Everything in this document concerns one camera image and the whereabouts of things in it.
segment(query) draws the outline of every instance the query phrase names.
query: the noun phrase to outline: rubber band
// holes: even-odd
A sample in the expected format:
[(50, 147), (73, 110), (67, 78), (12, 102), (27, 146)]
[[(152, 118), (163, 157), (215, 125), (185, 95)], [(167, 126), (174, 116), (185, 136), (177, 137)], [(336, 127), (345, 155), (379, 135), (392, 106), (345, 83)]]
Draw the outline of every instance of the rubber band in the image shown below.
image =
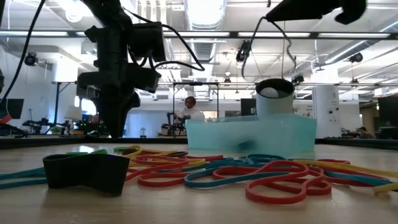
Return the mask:
[(198, 156), (185, 156), (187, 159), (205, 159), (206, 162), (210, 161), (218, 161), (220, 159), (223, 159), (223, 155), (218, 155), (218, 156), (204, 156), (204, 157), (198, 157)]
[(332, 171), (325, 171), (326, 176), (328, 177), (334, 177), (336, 179), (346, 179), (346, 180), (351, 180), (354, 182), (359, 182), (363, 184), (364, 186), (359, 186), (359, 187), (374, 187), (374, 186), (380, 186), (380, 185), (386, 185), (386, 184), (391, 184), (391, 181), (384, 180), (384, 179), (378, 179), (374, 177), (366, 177), (363, 175), (354, 175), (354, 174), (342, 174), (339, 172), (332, 172)]
[(349, 161), (338, 160), (338, 159), (318, 159), (317, 161), (320, 161), (320, 162), (337, 162), (337, 163), (343, 163), (343, 164), (351, 164)]
[(364, 167), (360, 167), (360, 166), (342, 164), (342, 163), (337, 163), (337, 162), (320, 162), (320, 161), (307, 161), (307, 160), (296, 160), (295, 162), (298, 162), (301, 164), (307, 164), (307, 165), (315, 165), (315, 166), (319, 166), (319, 167), (331, 167), (331, 168), (351, 170), (351, 171), (356, 171), (356, 172), (367, 172), (370, 174), (385, 175), (388, 177), (398, 178), (398, 172), (396, 172), (396, 171), (368, 169), (368, 168), (364, 168)]
[(150, 167), (150, 168), (142, 169), (142, 170), (133, 170), (133, 173), (128, 174), (126, 176), (125, 181), (131, 180), (131, 179), (137, 177), (138, 175), (149, 174), (151, 172), (155, 172), (158, 170), (164, 170), (164, 169), (181, 168), (181, 167), (189, 164), (188, 159), (179, 159), (179, 158), (173, 158), (173, 157), (167, 157), (167, 156), (154, 156), (154, 155), (137, 156), (134, 159), (134, 161), (144, 161), (145, 159), (163, 159), (163, 160), (174, 161), (176, 163)]
[(258, 178), (262, 178), (262, 177), (272, 177), (272, 176), (287, 174), (287, 172), (263, 172), (263, 173), (258, 173), (258, 174), (241, 175), (241, 176), (237, 176), (237, 177), (231, 177), (231, 178), (221, 179), (221, 180), (213, 180), (213, 181), (208, 181), (208, 182), (192, 181), (193, 179), (211, 175), (213, 173), (213, 171), (215, 171), (215, 170), (217, 170), (217, 168), (207, 169), (202, 172), (188, 174), (187, 176), (185, 176), (184, 184), (185, 184), (185, 186), (192, 187), (192, 188), (210, 188), (210, 187), (218, 187), (218, 186), (226, 185), (226, 184), (237, 183), (237, 182), (241, 182), (241, 181), (245, 181), (245, 180), (253, 180), (253, 179), (258, 179)]
[(45, 178), (44, 174), (44, 167), (31, 169), (31, 170), (24, 170), (20, 172), (14, 172), (9, 174), (0, 174), (0, 180), (9, 180), (9, 179), (18, 179), (18, 178), (34, 178), (34, 177), (41, 177), (41, 179), (35, 180), (22, 180), (17, 182), (9, 182), (0, 184), (0, 189), (10, 189), (13, 187), (22, 187), (28, 185), (37, 185), (37, 184), (46, 184), (47, 179)]
[[(188, 163), (188, 165), (186, 165), (186, 167), (200, 166), (200, 165), (203, 165), (206, 162), (204, 159), (187, 159), (187, 160), (189, 161), (189, 163)], [(153, 160), (141, 160), (141, 159), (138, 159), (136, 157), (134, 159), (134, 162), (136, 164), (140, 164), (140, 165), (162, 166), (162, 165), (175, 163), (176, 161), (172, 161), (172, 160), (154, 160), (154, 159)]]
[[(288, 165), (288, 166), (294, 166), (301, 171), (299, 172), (291, 172), (287, 175), (280, 175), (280, 176), (275, 176), (275, 177), (266, 177), (266, 178), (261, 178), (254, 180), (250, 184), (248, 184), (245, 188), (246, 191), (246, 197), (249, 200), (253, 200), (255, 202), (261, 202), (261, 203), (268, 203), (268, 204), (276, 204), (276, 205), (287, 205), (287, 204), (292, 204), (292, 203), (297, 203), (305, 200), (307, 195), (309, 194), (314, 194), (314, 195), (325, 195), (325, 194), (330, 194), (331, 193), (331, 186), (328, 183), (322, 183), (325, 179), (325, 176), (322, 173), (322, 170), (316, 168), (314, 169), (313, 167), (309, 169), (307, 166), (303, 164), (299, 164), (297, 162), (293, 161), (272, 161), (265, 165), (262, 170), (270, 170), (270, 169), (290, 169), (291, 167), (275, 167), (275, 166), (281, 166), (281, 165)], [(305, 177), (306, 175), (314, 175), (315, 178), (312, 179), (300, 179), (299, 177)], [(302, 183), (302, 186), (300, 189), (295, 188), (295, 187), (289, 187), (286, 185), (280, 185), (274, 182), (278, 181), (290, 181), (290, 182), (299, 182)], [(275, 187), (276, 189), (281, 189), (285, 190), (288, 192), (296, 193), (296, 195), (292, 197), (284, 197), (284, 198), (277, 198), (277, 197), (268, 197), (268, 196), (263, 196), (255, 193), (252, 189), (253, 187), (257, 185), (269, 185), (271, 187)], [(320, 190), (311, 190), (308, 191), (308, 188), (313, 186), (313, 185), (320, 185), (323, 186), (322, 189)]]
[[(189, 173), (152, 173), (152, 174), (144, 174), (138, 177), (138, 184), (147, 186), (147, 187), (170, 187), (173, 185), (178, 185), (184, 183), (184, 177)], [(167, 180), (167, 181), (148, 181), (147, 179), (153, 178), (178, 178), (175, 180)]]
[(390, 190), (398, 190), (398, 183), (391, 183), (382, 186), (373, 187), (374, 193), (388, 192)]
[(183, 157), (183, 156), (186, 156), (186, 155), (188, 155), (188, 152), (173, 152), (173, 153), (168, 154), (167, 156), (169, 156), (169, 157)]

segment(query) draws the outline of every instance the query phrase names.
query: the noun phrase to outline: workbench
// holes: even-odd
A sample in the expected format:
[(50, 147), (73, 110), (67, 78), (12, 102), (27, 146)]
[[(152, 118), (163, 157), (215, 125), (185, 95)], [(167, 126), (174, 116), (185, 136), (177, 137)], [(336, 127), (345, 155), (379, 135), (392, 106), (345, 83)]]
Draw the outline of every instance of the workbench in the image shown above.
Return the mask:
[[(131, 144), (77, 144), (0, 151), (0, 172), (42, 167), (49, 154), (91, 152)], [(141, 144), (145, 148), (186, 151), (185, 144)], [(193, 156), (217, 152), (190, 151)], [(398, 170), (398, 152), (361, 147), (317, 144), (316, 158), (344, 159), (373, 169)], [(308, 196), (294, 205), (265, 205), (248, 200), (247, 182), (213, 189), (191, 189), (184, 185), (153, 188), (125, 184), (120, 197), (102, 197), (93, 189), (73, 187), (48, 189), (33, 185), (0, 190), (0, 223), (398, 223), (398, 193), (374, 195), (371, 189), (333, 185), (331, 195)], [(288, 193), (267, 187), (264, 195)]]

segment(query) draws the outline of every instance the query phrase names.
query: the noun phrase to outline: black cable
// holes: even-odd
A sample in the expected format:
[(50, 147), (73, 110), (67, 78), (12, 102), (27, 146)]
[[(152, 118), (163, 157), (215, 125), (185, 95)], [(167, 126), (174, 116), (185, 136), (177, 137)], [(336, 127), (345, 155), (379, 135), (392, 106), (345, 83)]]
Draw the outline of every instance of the black cable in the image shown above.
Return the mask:
[[(259, 19), (259, 22), (257, 23), (256, 28), (254, 29), (253, 35), (252, 35), (252, 37), (251, 37), (251, 39), (250, 39), (250, 50), (251, 50), (251, 46), (252, 46), (252, 44), (253, 44), (254, 38), (256, 37), (257, 31), (259, 30), (260, 24), (261, 24), (261, 22), (262, 22), (263, 19), (267, 19), (267, 18), (266, 18), (265, 16), (261, 17), (261, 18)], [(270, 23), (271, 23), (272, 25), (274, 25), (274, 26), (282, 33), (282, 35), (284, 36), (284, 38), (289, 42), (289, 45), (288, 45), (287, 48), (286, 48), (286, 53), (287, 53), (287, 55), (289, 56), (289, 58), (293, 61), (293, 63), (294, 63), (294, 69), (297, 70), (297, 69), (296, 69), (296, 67), (297, 67), (296, 59), (293, 57), (293, 55), (290, 53), (290, 50), (289, 50), (290, 47), (292, 46), (292, 41), (287, 37), (285, 31), (282, 30), (275, 22), (272, 21), (272, 22), (270, 22)], [(245, 68), (245, 66), (246, 66), (247, 60), (248, 60), (248, 56), (244, 58), (244, 61), (243, 61), (243, 64), (242, 64), (242, 77), (243, 77), (243, 78), (244, 78), (244, 68)]]
[[(135, 14), (135, 13), (129, 11), (129, 10), (126, 9), (126, 8), (124, 8), (124, 10), (126, 10), (128, 13), (132, 14), (134, 17), (136, 17), (136, 18), (138, 18), (138, 19), (140, 19), (140, 20), (142, 20), (142, 21), (144, 21), (144, 22), (152, 22), (152, 21), (150, 21), (150, 20), (148, 20), (148, 19), (145, 19), (145, 18), (142, 17), (142, 16), (139, 16), (139, 15), (137, 15), (137, 14)], [(166, 24), (162, 24), (162, 27), (168, 28), (168, 29), (172, 30), (172, 31), (175, 33), (175, 35), (181, 40), (182, 44), (187, 48), (187, 50), (188, 50), (189, 53), (191, 54), (192, 59), (195, 61), (195, 63), (196, 63), (200, 68), (196, 68), (196, 67), (194, 67), (194, 66), (192, 66), (192, 65), (189, 65), (189, 64), (187, 64), (187, 63), (176, 62), (176, 61), (160, 62), (160, 63), (158, 63), (157, 65), (155, 65), (155, 68), (157, 68), (157, 67), (159, 67), (159, 66), (162, 66), (162, 65), (167, 65), (167, 64), (171, 64), (171, 63), (176, 63), (176, 64), (183, 65), (183, 66), (186, 66), (186, 67), (188, 67), (188, 68), (192, 68), (192, 69), (195, 69), (195, 70), (198, 70), (198, 71), (201, 71), (201, 72), (202, 72), (202, 71), (205, 71), (205, 68), (204, 68), (204, 67), (202, 66), (202, 64), (199, 62), (199, 60), (197, 59), (195, 53), (193, 53), (192, 49), (189, 47), (189, 45), (186, 43), (186, 41), (182, 38), (182, 36), (178, 33), (178, 31), (175, 30), (173, 27), (171, 27), (171, 26), (169, 26), (169, 25), (166, 25)]]
[(130, 46), (127, 47), (127, 52), (129, 52), (130, 58), (131, 58), (131, 60), (132, 60), (132, 63), (133, 63), (135, 66), (140, 67), (139, 64), (138, 64), (138, 62), (137, 62), (137, 60), (136, 60), (136, 56), (134, 56), (134, 53), (132, 52)]
[(141, 64), (139, 64), (140, 67), (144, 66), (147, 63), (148, 58), (144, 57), (144, 59), (142, 59)]
[(19, 72), (21, 71), (21, 68), (22, 68), (22, 64), (24, 63), (25, 55), (27, 52), (27, 47), (29, 46), (29, 41), (30, 41), (30, 37), (33, 32), (33, 28), (35, 26), (37, 18), (39, 17), (40, 11), (43, 8), (44, 2), (45, 2), (45, 0), (40, 0), (39, 6), (37, 7), (35, 16), (32, 19), (32, 23), (30, 24), (29, 31), (27, 32), (27, 35), (26, 35), (25, 46), (24, 46), (24, 49), (22, 50), (21, 59), (19, 60), (19, 64), (18, 64), (17, 70), (15, 72), (14, 78), (12, 79), (10, 86), (8, 87), (6, 93), (4, 94), (3, 98), (1, 99), (0, 105), (4, 99), (7, 99), (8, 95), (10, 94), (10, 91), (12, 90), (13, 86), (15, 85), (15, 82), (17, 81)]
[(196, 68), (196, 67), (194, 67), (194, 66), (192, 66), (192, 65), (189, 65), (189, 64), (187, 64), (187, 63), (182, 63), (182, 64), (180, 64), (180, 65), (184, 65), (184, 66), (186, 66), (186, 67), (188, 67), (188, 68), (192, 68), (192, 69), (195, 69), (195, 70), (198, 70), (198, 71), (201, 71), (201, 72), (204, 71), (205, 68), (201, 65), (201, 63), (200, 63), (199, 60), (197, 59), (195, 53), (193, 53), (192, 49), (191, 49), (191, 48), (189, 47), (189, 45), (186, 43), (186, 41), (184, 40), (184, 38), (182, 38), (182, 36), (178, 33), (178, 31), (175, 30), (173, 27), (171, 27), (171, 26), (169, 26), (169, 25), (162, 24), (162, 26), (165, 27), (165, 28), (168, 28), (168, 29), (172, 30), (172, 31), (175, 33), (175, 35), (177, 35), (177, 37), (181, 40), (182, 44), (185, 46), (185, 48), (187, 48), (187, 50), (188, 50), (189, 53), (191, 54), (191, 56), (192, 56), (193, 60), (195, 61), (195, 63), (196, 63), (200, 68)]
[(284, 38), (285, 38), (285, 39), (287, 40), (287, 42), (289, 43), (289, 45), (288, 45), (287, 48), (286, 48), (286, 53), (287, 53), (287, 55), (289, 56), (289, 58), (291, 59), (291, 61), (294, 63), (294, 69), (296, 70), (296, 67), (297, 67), (296, 58), (293, 57), (293, 55), (290, 53), (290, 47), (292, 46), (292, 40), (290, 40), (290, 39), (287, 37), (285, 31), (282, 30), (282, 28), (280, 28), (280, 27), (278, 26), (278, 24), (276, 24), (275, 22), (270, 22), (270, 23), (271, 23), (272, 25), (274, 25), (277, 29), (279, 29), (279, 31), (282, 33), (282, 35), (284, 36)]
[[(255, 38), (255, 36), (256, 36), (256, 34), (257, 34), (257, 31), (259, 30), (260, 24), (261, 24), (261, 22), (262, 22), (263, 19), (266, 19), (266, 17), (265, 17), (265, 16), (261, 17), (261, 18), (259, 19), (257, 25), (256, 25), (256, 28), (254, 29), (253, 36), (252, 36), (251, 39), (250, 39), (250, 50), (251, 50), (251, 46), (252, 46), (252, 44), (253, 44), (254, 38)], [(248, 60), (248, 56), (249, 56), (249, 55), (250, 55), (250, 54), (248, 54), (247, 56), (245, 56), (245, 58), (244, 58), (244, 60), (243, 60), (243, 64), (242, 64), (241, 73), (242, 73), (243, 79), (244, 79), (244, 68), (245, 68), (245, 66), (246, 66), (246, 62), (247, 62), (247, 60)]]
[(149, 59), (149, 66), (150, 66), (150, 68), (153, 69), (153, 70), (155, 70), (155, 67), (154, 67), (154, 60), (153, 60), (153, 58), (152, 58), (152, 50), (150, 50), (150, 51), (148, 52), (148, 59)]

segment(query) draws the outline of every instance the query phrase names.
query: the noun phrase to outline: translucent container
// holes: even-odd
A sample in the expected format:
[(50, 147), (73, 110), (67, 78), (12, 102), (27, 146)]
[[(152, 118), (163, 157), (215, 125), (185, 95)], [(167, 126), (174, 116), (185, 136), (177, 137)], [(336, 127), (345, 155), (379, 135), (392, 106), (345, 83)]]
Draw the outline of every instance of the translucent container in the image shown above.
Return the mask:
[(296, 114), (186, 120), (189, 149), (313, 158), (317, 121)]

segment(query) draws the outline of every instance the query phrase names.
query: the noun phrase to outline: ceiling duct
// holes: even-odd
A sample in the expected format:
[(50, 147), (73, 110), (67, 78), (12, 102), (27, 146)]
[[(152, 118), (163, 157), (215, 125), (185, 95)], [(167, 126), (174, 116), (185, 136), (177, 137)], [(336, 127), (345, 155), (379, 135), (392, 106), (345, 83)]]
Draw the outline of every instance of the ceiling duct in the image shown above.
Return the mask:
[[(214, 31), (223, 28), (226, 0), (184, 0), (185, 6), (185, 20), (188, 30), (198, 31)], [(208, 43), (215, 39), (206, 40), (207, 43), (200, 42), (201, 40), (191, 43), (191, 48), (200, 62), (209, 63), (215, 58), (217, 43)], [(193, 77), (210, 79), (213, 73), (213, 65), (205, 67), (204, 72), (192, 70)], [(194, 88), (195, 91), (203, 91), (203, 87)]]
[[(388, 21), (382, 23), (381, 25), (377, 26), (370, 32), (397, 32), (398, 31), (398, 16), (394, 16)], [(381, 40), (354, 40), (349, 44), (345, 45), (344, 47), (328, 54), (319, 57), (319, 65), (331, 65), (336, 62), (342, 61), (350, 56), (353, 56), (360, 51), (375, 45), (376, 43), (380, 42)], [(304, 61), (300, 65), (298, 65), (297, 70), (300, 73), (308, 73), (312, 72), (312, 61), (314, 61), (316, 56), (310, 57), (308, 60)]]

